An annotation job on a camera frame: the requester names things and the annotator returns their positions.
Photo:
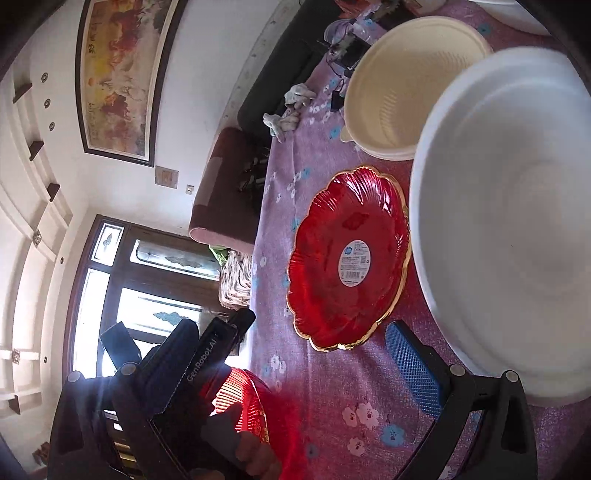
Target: framed painting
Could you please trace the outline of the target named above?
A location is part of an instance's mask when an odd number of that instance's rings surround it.
[[[87,153],[154,166],[158,107],[187,0],[86,0],[76,105]]]

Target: white label sticker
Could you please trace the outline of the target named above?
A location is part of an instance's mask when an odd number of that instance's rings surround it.
[[[339,258],[339,278],[343,285],[355,287],[367,276],[371,265],[368,245],[362,240],[353,240]]]

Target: purple tablecloth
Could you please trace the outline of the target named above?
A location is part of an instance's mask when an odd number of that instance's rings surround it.
[[[506,27],[475,4],[451,0],[438,12],[477,28],[495,50],[519,45],[551,45],[552,40]],[[285,143],[273,142],[254,252],[251,307],[252,370],[279,397],[294,405],[300,418],[305,459],[301,478],[391,479],[431,425],[411,398],[384,345],[385,325],[352,351],[316,352],[293,328],[286,305],[286,268],[295,231],[314,195],[339,171],[373,165],[398,179],[408,198],[412,162],[373,158],[339,133],[340,113],[330,113],[330,92],[339,79],[321,62],[307,82],[318,93],[301,114],[298,129]],[[423,298],[414,263],[391,319],[404,319],[423,341],[449,363],[458,362],[442,337]],[[591,419],[591,400],[563,408],[531,408],[539,478],[557,472]],[[478,414],[467,423],[458,449],[441,478],[452,478],[460,466]]]

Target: screw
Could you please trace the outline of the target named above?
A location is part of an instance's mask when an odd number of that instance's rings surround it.
[[[135,363],[129,362],[121,367],[121,373],[125,376],[132,375],[135,372]]]
[[[519,375],[517,375],[513,370],[509,370],[505,376],[510,382],[517,382],[519,380]]]
[[[455,375],[456,377],[462,377],[466,373],[466,369],[458,364],[452,365],[449,368],[449,371],[452,373],[452,375]]]
[[[68,375],[68,382],[76,383],[81,376],[82,374],[78,370],[74,370],[70,375]]]

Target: glass panel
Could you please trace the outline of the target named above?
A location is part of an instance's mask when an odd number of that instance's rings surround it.
[[[92,252],[92,260],[112,267],[122,234],[122,226],[104,223]]]
[[[213,254],[203,255],[163,247],[145,240],[136,240],[131,257],[133,263],[169,270],[206,280],[220,279],[220,265]]]
[[[96,377],[96,354],[99,345],[100,317],[109,274],[88,269],[74,337],[74,370],[82,372],[85,378]]]
[[[134,342],[138,346],[142,358],[145,358],[152,347],[157,345],[157,343],[141,342],[140,340],[134,340]],[[103,355],[103,377],[112,377],[116,371],[110,356],[105,352]]]
[[[224,316],[208,312],[199,305],[163,299],[124,288],[121,291],[117,321],[123,322],[127,328],[133,330],[168,336],[183,318],[197,323],[199,332],[203,333],[216,315]]]

